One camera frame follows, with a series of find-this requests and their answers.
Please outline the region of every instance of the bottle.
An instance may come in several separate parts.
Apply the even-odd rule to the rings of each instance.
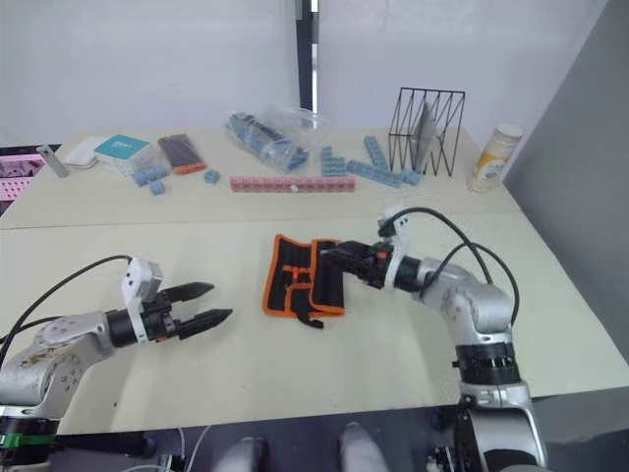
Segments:
[[[487,192],[498,184],[500,173],[523,134],[519,126],[511,123],[496,126],[468,180],[470,190]]]

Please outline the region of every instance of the blue plastic blocks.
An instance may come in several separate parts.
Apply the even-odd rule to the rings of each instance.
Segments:
[[[215,184],[220,180],[220,172],[217,170],[208,170],[203,175],[203,180],[208,184]]]
[[[365,143],[365,147],[367,148],[367,152],[370,154],[373,165],[379,170],[388,172],[389,166],[386,163],[386,158],[384,157],[382,148],[378,144],[375,136],[365,136],[363,141]]]
[[[411,169],[404,169],[397,175],[402,179],[402,182],[404,182],[405,184],[417,187],[420,184],[420,180],[422,180],[423,174]]]
[[[155,164],[140,170],[132,175],[139,187],[143,187],[154,180],[163,179],[170,174],[170,171],[164,164]]]
[[[402,179],[399,175],[392,174],[391,172],[380,170],[372,165],[365,164],[358,160],[350,160],[347,163],[347,171],[352,174],[360,175],[367,179],[379,182],[380,184],[388,185],[395,189],[399,189],[402,185]]]
[[[321,175],[323,177],[343,177],[346,175],[345,157],[334,157],[332,147],[321,150]]]
[[[164,183],[161,180],[153,180],[151,182],[148,182],[148,187],[154,195],[161,195],[166,193]]]

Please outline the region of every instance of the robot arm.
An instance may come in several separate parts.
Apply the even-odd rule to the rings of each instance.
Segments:
[[[406,256],[407,222],[405,217],[394,221],[394,233],[372,246],[339,243],[324,254],[324,260],[371,287],[404,290],[441,312],[455,345],[453,366],[461,378],[456,470],[545,467],[531,396],[515,361],[508,297],[456,265],[446,265],[438,278],[431,280],[440,262]]]
[[[172,303],[213,288],[193,282],[159,291],[154,263],[132,259],[122,281],[123,310],[62,317],[46,324],[33,343],[0,371],[0,470],[47,470],[60,420],[86,370],[130,344],[185,339],[222,323],[231,310],[174,320]]]

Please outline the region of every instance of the plastic bag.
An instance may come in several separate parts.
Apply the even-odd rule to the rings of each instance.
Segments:
[[[314,130],[321,120],[310,110],[268,109],[260,117],[249,113],[232,113],[226,123],[230,136],[260,160],[289,172],[304,164],[320,146]]]

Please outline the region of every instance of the black wire rack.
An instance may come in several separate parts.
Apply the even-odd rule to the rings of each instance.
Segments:
[[[443,162],[451,177],[459,146],[464,105],[464,91],[400,88],[388,136],[391,171],[398,167],[403,170],[410,164],[413,170],[426,174],[430,165],[434,175],[437,175]],[[435,134],[429,156],[422,159],[417,136],[422,130],[422,114],[426,106],[429,107]]]

